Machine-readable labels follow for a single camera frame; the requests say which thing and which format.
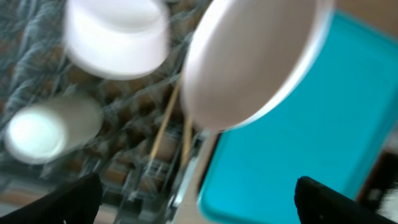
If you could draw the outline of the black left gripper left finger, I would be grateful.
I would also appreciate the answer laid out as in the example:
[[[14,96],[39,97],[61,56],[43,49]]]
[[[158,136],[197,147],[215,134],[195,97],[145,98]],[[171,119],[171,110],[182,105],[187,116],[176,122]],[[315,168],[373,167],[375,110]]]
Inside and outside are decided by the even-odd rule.
[[[1,217],[1,224],[93,224],[102,198],[99,175],[88,174]]]

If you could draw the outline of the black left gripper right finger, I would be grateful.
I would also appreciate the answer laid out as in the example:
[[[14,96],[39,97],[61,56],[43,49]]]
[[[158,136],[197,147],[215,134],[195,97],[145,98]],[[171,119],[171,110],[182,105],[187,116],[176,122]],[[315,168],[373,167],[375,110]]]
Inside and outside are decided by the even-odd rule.
[[[301,224],[396,224],[316,180],[297,180],[294,202]]]

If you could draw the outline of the white small cup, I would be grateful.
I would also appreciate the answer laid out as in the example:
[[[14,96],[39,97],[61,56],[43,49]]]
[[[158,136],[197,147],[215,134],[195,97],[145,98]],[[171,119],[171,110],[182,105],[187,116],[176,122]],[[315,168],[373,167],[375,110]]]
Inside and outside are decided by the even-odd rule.
[[[27,164],[45,164],[86,144],[100,131],[103,113],[88,96],[59,96],[18,111],[7,125],[8,153]]]

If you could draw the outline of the wooden chopstick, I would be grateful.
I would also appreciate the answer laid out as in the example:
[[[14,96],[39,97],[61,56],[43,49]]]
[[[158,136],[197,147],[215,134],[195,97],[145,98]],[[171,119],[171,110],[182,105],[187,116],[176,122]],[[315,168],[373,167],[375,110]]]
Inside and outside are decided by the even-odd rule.
[[[161,122],[159,131],[157,132],[154,144],[153,144],[151,152],[150,152],[150,156],[149,156],[149,160],[150,161],[155,159],[156,154],[157,154],[157,152],[159,150],[159,147],[160,147],[160,144],[161,144],[161,141],[162,141],[162,136],[164,135],[164,132],[165,132],[166,127],[167,127],[167,124],[168,124],[168,122],[170,120],[172,111],[174,109],[175,102],[176,102],[177,97],[178,97],[180,86],[181,86],[181,80],[179,80],[176,83],[176,85],[175,85],[175,87],[173,89],[173,92],[172,92],[172,94],[170,96],[169,102],[167,103],[167,107],[165,109],[163,120]]]
[[[184,121],[183,128],[183,146],[182,146],[182,154],[181,154],[181,169],[186,168],[190,155],[190,146],[192,140],[192,126],[193,120],[191,116],[187,116]]]

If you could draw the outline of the large white round plate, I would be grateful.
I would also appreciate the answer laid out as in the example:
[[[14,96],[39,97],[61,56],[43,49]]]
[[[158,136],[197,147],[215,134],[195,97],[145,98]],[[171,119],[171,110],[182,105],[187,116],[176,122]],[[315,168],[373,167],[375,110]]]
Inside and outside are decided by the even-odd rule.
[[[202,129],[247,125],[283,102],[316,61],[333,0],[214,0],[183,66],[185,114]]]

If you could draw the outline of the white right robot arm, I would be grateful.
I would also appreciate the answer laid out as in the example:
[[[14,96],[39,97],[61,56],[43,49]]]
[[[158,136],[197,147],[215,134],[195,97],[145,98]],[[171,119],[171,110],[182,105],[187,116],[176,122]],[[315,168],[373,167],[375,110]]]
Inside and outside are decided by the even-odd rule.
[[[381,154],[364,185],[361,203],[397,223],[397,154]]]

